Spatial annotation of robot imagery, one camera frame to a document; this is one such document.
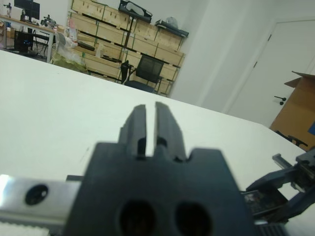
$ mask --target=screw hole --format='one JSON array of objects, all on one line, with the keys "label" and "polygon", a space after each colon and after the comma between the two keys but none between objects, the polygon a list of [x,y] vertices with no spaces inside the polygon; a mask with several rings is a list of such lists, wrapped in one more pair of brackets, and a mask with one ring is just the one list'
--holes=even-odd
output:
[{"label": "screw hole", "polygon": [[210,218],[199,204],[180,204],[175,217],[177,228],[183,236],[210,236],[212,233]]},{"label": "screw hole", "polygon": [[27,205],[33,206],[41,203],[47,195],[48,187],[46,185],[36,185],[27,192],[25,202]]},{"label": "screw hole", "polygon": [[153,232],[156,218],[152,207],[145,201],[127,203],[120,216],[125,236],[148,236]]}]

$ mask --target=cardboard box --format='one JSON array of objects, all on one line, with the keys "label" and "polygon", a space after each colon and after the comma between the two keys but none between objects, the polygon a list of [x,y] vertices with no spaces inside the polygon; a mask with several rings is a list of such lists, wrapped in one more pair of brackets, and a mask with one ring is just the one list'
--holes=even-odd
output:
[{"label": "cardboard box", "polygon": [[6,31],[6,37],[8,38],[14,38],[15,29],[11,28],[11,31]]},{"label": "cardboard box", "polygon": [[293,73],[301,77],[285,83],[295,90],[270,128],[307,143],[301,148],[309,150],[315,146],[315,75]]}]

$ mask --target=desk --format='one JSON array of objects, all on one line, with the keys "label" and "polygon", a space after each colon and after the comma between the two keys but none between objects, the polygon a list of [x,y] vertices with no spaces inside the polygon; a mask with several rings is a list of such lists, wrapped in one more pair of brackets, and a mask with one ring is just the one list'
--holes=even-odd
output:
[{"label": "desk", "polygon": [[[139,104],[147,108],[146,153],[152,155],[157,101],[169,106],[181,127],[186,152],[220,149],[242,190],[279,170],[274,154],[294,164],[304,153],[257,123],[4,51],[0,59],[5,68],[0,76],[1,174],[55,180],[83,175],[95,143],[117,142],[120,127]],[[29,68],[36,73],[25,74]],[[296,192],[288,186],[282,193],[292,197]],[[313,236],[314,214],[312,206],[287,228]]]},{"label": "desk", "polygon": [[2,16],[2,15],[0,15],[0,21],[4,22],[4,29],[5,29],[4,30],[4,48],[6,48],[6,23],[7,22],[15,23],[15,24],[18,24],[19,26],[28,27],[28,28],[31,28],[32,30],[40,30],[44,33],[49,34],[47,63],[50,63],[51,51],[52,51],[52,47],[53,47],[53,39],[54,39],[54,35],[55,35],[54,30],[52,30],[48,27],[33,25],[33,24],[30,24],[30,23],[25,22],[25,21],[19,21],[19,20],[13,19],[13,18],[9,18],[7,16]]}]

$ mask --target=computer monitor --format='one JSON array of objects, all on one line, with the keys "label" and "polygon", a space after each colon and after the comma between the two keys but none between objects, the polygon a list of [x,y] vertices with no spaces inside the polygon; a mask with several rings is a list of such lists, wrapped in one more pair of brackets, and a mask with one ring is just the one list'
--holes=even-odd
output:
[{"label": "computer monitor", "polygon": [[33,18],[40,20],[40,4],[33,0],[14,0],[14,6],[25,10],[25,15],[29,17],[29,21]]}]

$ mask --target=white wall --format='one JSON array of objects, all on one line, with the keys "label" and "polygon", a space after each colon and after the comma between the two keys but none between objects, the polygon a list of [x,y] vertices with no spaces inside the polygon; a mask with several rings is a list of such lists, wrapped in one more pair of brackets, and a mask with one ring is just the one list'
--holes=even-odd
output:
[{"label": "white wall", "polygon": [[185,39],[183,45],[181,46],[181,51],[185,54],[189,53],[209,2],[209,0],[198,0],[191,1],[189,4],[189,11],[182,24],[182,30],[189,32],[189,37]]},{"label": "white wall", "polygon": [[276,18],[315,16],[315,0],[278,0]]},{"label": "white wall", "polygon": [[275,2],[209,1],[171,98],[221,112],[267,36]]},{"label": "white wall", "polygon": [[[117,9],[120,0],[97,0],[97,2]],[[178,26],[181,28],[192,0],[132,0],[132,2],[153,14],[151,24],[172,16],[176,18]]]}]

